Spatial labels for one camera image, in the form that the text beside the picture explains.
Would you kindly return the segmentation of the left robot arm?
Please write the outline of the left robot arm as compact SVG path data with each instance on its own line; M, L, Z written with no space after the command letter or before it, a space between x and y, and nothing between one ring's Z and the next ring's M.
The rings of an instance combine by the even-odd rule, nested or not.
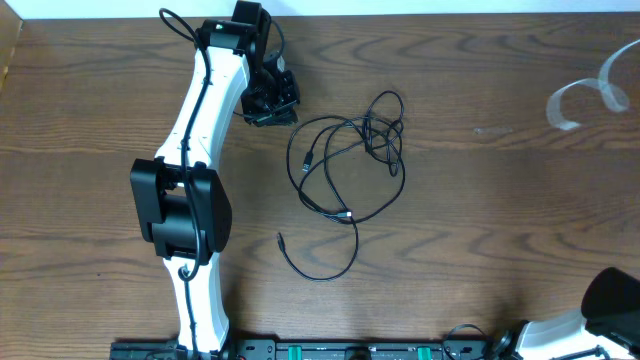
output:
M174 286L177 339L115 343L114 359L225 359L230 321L219 259L230 238L232 208L219 177L235 110L248 124L288 126L300 92L281 50L268 53L271 15L239 1L229 20L209 19L176 33L194 45L194 73L178 118L151 160L137 159L130 183L142 236L153 244Z

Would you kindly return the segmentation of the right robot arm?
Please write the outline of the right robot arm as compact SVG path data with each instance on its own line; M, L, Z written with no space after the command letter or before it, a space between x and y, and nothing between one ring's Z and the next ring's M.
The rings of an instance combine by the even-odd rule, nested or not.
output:
M544 321L524 321L494 343L490 359L637 359L639 280L609 267L581 306Z

